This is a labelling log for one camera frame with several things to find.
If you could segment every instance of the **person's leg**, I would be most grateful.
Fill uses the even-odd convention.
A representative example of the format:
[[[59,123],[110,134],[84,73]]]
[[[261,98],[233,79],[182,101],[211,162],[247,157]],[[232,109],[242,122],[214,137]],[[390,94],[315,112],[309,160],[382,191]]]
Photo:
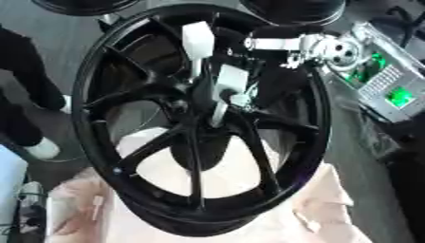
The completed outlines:
[[[42,131],[25,116],[23,108],[10,103],[1,89],[0,132],[23,147],[35,146],[43,139]]]
[[[43,60],[29,38],[0,27],[0,68],[13,72],[37,105],[61,110],[65,99],[47,77]]]

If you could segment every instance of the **white shoe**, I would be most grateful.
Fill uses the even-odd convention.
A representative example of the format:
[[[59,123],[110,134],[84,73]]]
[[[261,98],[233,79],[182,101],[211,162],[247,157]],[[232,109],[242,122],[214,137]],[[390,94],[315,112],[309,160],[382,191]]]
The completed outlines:
[[[62,107],[60,109],[61,112],[64,112],[65,114],[71,114],[71,104],[72,104],[72,100],[71,97],[68,95],[63,95],[64,99],[65,99],[65,105],[64,107]],[[37,103],[33,103],[37,108],[39,109],[45,109],[43,107],[41,107],[40,105],[38,105]]]
[[[64,95],[64,99],[65,99],[65,106],[61,109],[62,112],[66,113],[66,114],[71,114],[71,97],[68,95]]]
[[[24,148],[37,159],[53,159],[61,152],[58,145],[48,138],[43,138],[37,145]]]

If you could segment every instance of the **black alloy wheel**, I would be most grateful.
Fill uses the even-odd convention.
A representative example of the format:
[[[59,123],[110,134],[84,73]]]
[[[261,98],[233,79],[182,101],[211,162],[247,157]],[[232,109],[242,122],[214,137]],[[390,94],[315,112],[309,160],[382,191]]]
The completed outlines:
[[[204,62],[202,75],[190,84],[190,62],[181,45],[181,27],[199,21],[210,25],[216,45],[214,55]],[[265,25],[255,16],[212,5],[151,9],[113,27],[86,55],[73,92],[76,133],[97,172],[141,219],[172,234],[224,234],[287,200],[305,186],[321,164],[331,120],[327,93],[315,68],[306,64],[297,70],[284,70],[293,74],[285,76],[282,70],[274,72],[282,69],[278,66],[267,69],[268,64],[252,64],[244,55],[228,55],[229,49],[242,53],[244,39]],[[276,90],[275,84],[267,85],[269,77],[277,77],[282,92],[274,92],[275,99],[266,103],[258,101],[261,105],[254,110],[231,106],[222,125],[212,128],[209,118],[215,104],[205,94],[211,92],[218,69],[224,63],[249,70],[256,66],[249,81],[260,81],[260,100],[262,94],[270,96],[267,87]],[[296,88],[290,77],[298,79]],[[290,86],[292,91],[286,94]],[[164,126],[168,131],[122,158],[111,141],[110,114],[111,110],[134,101],[156,103],[167,118]],[[275,103],[287,103],[288,107],[302,103],[305,118],[275,114],[271,108]],[[296,137],[287,160],[276,172],[269,165],[259,136],[261,129],[288,132]],[[201,175],[222,157],[205,158],[203,151],[222,153],[231,136],[239,137],[251,151],[261,182],[239,195],[205,198]],[[210,141],[224,145],[212,150]],[[165,148],[173,150],[177,144],[184,144],[180,150],[186,149],[175,159],[191,176],[189,196],[163,190],[136,173],[143,160]]]

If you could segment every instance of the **white cloth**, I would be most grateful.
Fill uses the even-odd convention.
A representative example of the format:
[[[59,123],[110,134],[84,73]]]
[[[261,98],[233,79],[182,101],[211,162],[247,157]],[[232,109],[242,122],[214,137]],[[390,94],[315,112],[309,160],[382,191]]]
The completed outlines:
[[[123,138],[118,146],[122,156],[128,155],[153,137],[164,132],[155,128]],[[279,167],[280,153],[264,142],[270,164]],[[138,173],[164,190],[181,195],[190,193],[190,178],[173,160],[169,150],[146,159]],[[227,154],[212,170],[203,173],[206,197],[221,197],[244,192],[256,186],[259,173],[250,152],[238,138],[231,140]],[[96,220],[95,196],[103,196],[104,204]],[[322,164],[315,177],[295,196],[275,209],[259,215],[248,225],[213,237],[190,238],[168,234],[140,220],[130,212],[118,196],[94,172],[85,172],[55,189],[50,194],[50,212],[61,210],[64,201],[72,200],[74,212],[56,223],[47,217],[49,243],[370,243],[350,220],[346,206],[353,201],[340,184],[335,168]]]

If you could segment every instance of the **floor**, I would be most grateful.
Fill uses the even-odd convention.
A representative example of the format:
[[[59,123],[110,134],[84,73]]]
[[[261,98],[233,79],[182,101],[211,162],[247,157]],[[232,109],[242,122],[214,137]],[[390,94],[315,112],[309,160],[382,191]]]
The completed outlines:
[[[200,1],[148,0],[126,10],[122,15],[128,16],[146,8],[180,2]],[[222,2],[228,7],[237,6],[235,2],[227,0],[203,2],[216,4]],[[350,7],[334,28],[344,29],[354,20],[366,20],[371,16],[383,14],[397,1],[364,2],[364,4],[356,2]],[[420,8],[415,3],[400,2],[413,14],[419,14]],[[36,7],[30,1],[0,0],[0,23],[5,28],[13,29],[33,39],[46,62],[49,76],[65,94],[71,92],[84,54],[101,36],[93,18],[54,14]],[[413,43],[410,49],[416,49],[419,44]],[[50,190],[89,166],[75,139],[69,116],[35,109],[29,103],[24,90],[7,72],[0,71],[0,84],[13,102],[24,106],[28,115],[46,135],[60,144],[63,153],[56,160],[71,159],[59,163],[28,158],[29,172],[33,179],[42,182],[46,190]],[[325,160],[335,164],[341,174],[343,186],[356,201],[356,205],[350,211],[355,224],[377,243],[414,242],[406,227],[385,168],[358,142],[359,126],[352,116],[335,103],[333,106],[333,137]],[[22,152],[9,144],[6,138],[2,138],[2,141],[12,149]]]

